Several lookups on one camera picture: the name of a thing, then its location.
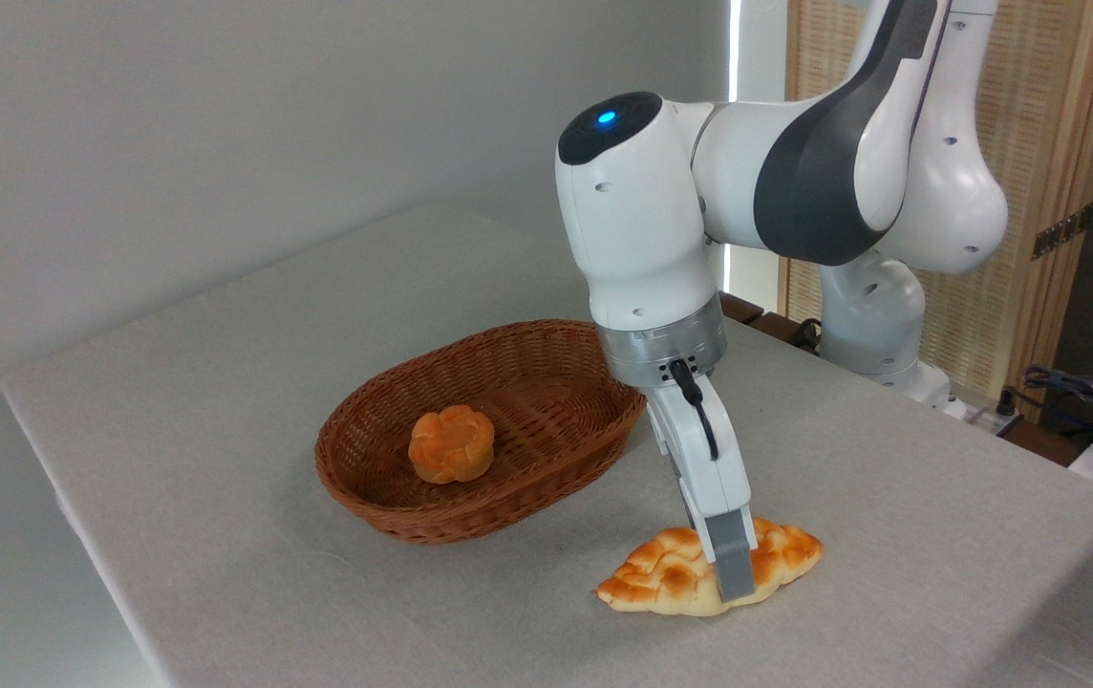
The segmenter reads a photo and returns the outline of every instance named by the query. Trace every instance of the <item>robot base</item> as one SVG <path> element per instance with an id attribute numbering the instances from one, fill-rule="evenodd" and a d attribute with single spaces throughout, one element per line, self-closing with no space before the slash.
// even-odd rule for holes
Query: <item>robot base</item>
<path id="1" fill-rule="evenodd" d="M 891 387 L 910 399 L 931 406 L 949 417 L 964 420 L 967 415 L 967 406 L 964 405 L 950 389 L 950 378 L 938 366 L 926 364 L 925 361 L 916 361 L 913 365 L 898 372 L 888 372 L 888 374 L 863 374 L 863 377 L 882 384 L 883 387 Z"/>

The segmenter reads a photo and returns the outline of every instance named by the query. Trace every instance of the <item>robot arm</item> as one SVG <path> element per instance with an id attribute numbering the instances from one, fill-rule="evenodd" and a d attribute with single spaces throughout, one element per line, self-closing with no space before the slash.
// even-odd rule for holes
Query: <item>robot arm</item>
<path id="1" fill-rule="evenodd" d="M 682 104 L 626 93 L 560 136 L 560 208 L 604 357 L 648 397 L 727 600 L 755 590 L 755 530 L 738 441 L 708 380 L 726 343 L 704 235 L 831 266 L 878 244 L 906 209 L 949 11 L 949 0 L 871 1 L 847 78 L 813 100 Z"/>

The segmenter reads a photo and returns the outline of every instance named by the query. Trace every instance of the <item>pastry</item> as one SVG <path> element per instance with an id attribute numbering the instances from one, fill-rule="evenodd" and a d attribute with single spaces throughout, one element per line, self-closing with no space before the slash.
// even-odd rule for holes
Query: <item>pastry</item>
<path id="1" fill-rule="evenodd" d="M 596 596 L 620 613 L 715 616 L 763 602 L 792 583 L 823 557 L 823 544 L 796 525 L 777 525 L 755 517 L 760 546 L 751 551 L 755 593 L 722 602 L 717 574 L 704 558 L 700 535 L 690 527 L 670 527 L 626 557 Z"/>
<path id="2" fill-rule="evenodd" d="M 480 411 L 458 405 L 424 413 L 411 430 L 407 450 L 414 473 L 428 482 L 473 480 L 486 473 L 495 457 L 495 429 Z"/>

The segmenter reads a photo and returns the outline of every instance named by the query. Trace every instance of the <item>silver flange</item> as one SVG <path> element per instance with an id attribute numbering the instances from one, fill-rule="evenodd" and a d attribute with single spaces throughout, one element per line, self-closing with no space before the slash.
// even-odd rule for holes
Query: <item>silver flange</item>
<path id="1" fill-rule="evenodd" d="M 668 366 L 678 359 L 697 374 L 710 374 L 727 348 L 725 315 L 716 293 L 680 322 L 635 331 L 598 326 L 598 336 L 611 374 L 631 387 L 661 387 L 672 382 Z"/>

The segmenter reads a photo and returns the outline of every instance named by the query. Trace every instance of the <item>white wall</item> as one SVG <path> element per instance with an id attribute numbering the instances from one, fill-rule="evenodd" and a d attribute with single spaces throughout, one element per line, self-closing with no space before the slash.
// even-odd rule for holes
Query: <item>white wall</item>
<path id="1" fill-rule="evenodd" d="M 0 374 L 419 201 L 550 208 L 583 106 L 725 95 L 726 13 L 0 3 Z M 0 688 L 152 680 L 0 395 Z"/>

